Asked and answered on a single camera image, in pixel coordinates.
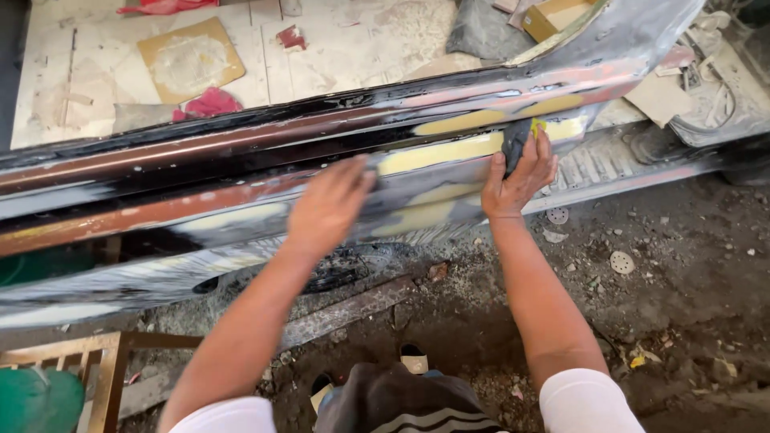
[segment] dirt floor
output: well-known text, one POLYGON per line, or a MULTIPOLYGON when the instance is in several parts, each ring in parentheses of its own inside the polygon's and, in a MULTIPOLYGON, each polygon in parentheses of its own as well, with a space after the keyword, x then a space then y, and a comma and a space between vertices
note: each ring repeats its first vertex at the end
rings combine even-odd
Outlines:
MULTIPOLYGON (((768 187, 733 187, 719 176, 700 176, 571 206, 561 226, 545 215, 530 218, 536 241, 594 328, 613 378, 647 431, 761 431, 770 425, 770 389, 763 391, 770 384, 768 197, 768 187), (549 243, 544 230, 569 236, 549 243), (616 250, 633 257, 636 269, 629 275, 610 268, 616 250), (645 363, 630 368, 640 354, 645 363), (752 402, 757 396, 764 403, 752 402)), ((278 431, 312 431, 316 416, 307 395, 320 372, 342 384, 357 362, 397 361, 402 342, 421 346, 432 368, 468 380, 506 429, 543 431, 488 227, 404 251, 411 265, 400 269, 420 283, 409 300, 273 363, 256 393, 274 403, 278 431), (449 263, 447 276, 425 282, 427 268, 442 260, 449 263)), ((200 334, 233 296, 218 290, 151 310, 139 327, 200 334)), ((326 296, 326 303, 334 300, 326 296)), ((148 378, 188 356, 135 357, 127 376, 142 371, 148 378)), ((159 411, 128 418, 121 430, 151 431, 159 411)))

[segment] white sleeve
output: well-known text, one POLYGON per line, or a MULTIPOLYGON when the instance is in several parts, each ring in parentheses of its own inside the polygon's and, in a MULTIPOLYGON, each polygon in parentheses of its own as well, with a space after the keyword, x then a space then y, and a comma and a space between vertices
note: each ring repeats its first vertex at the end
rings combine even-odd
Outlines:
POLYGON ((548 378, 540 391, 540 410, 548 433, 644 433, 618 384, 587 368, 548 378))
POLYGON ((273 406, 260 397, 209 404, 181 420, 170 433, 276 433, 273 406))

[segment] wooden chair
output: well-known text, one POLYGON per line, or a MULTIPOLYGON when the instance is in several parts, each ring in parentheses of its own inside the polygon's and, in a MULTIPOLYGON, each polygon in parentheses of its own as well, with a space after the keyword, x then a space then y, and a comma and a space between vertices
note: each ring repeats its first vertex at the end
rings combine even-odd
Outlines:
POLYGON ((77 366, 78 379, 85 388, 91 366, 99 364, 88 433, 115 431, 126 375, 129 352, 134 349, 189 349, 198 347, 203 337, 122 331, 76 340, 0 352, 0 368, 53 365, 57 370, 77 366))

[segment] person's left hand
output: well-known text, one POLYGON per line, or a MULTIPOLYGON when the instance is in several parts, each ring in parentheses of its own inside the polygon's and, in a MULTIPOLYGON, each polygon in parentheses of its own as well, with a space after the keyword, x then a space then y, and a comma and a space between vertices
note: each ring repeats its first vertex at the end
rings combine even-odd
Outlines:
POLYGON ((377 178, 366 164, 366 155, 343 159, 309 181, 289 215, 286 242, 316 261, 340 245, 377 178))

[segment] cardboard box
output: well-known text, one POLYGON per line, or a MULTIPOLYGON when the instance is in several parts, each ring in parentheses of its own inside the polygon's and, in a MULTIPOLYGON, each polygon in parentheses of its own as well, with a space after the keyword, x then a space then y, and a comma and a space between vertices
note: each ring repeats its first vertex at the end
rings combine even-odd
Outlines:
POLYGON ((532 5, 524 16, 524 30, 538 43, 550 38, 591 9, 599 0, 546 0, 532 5))

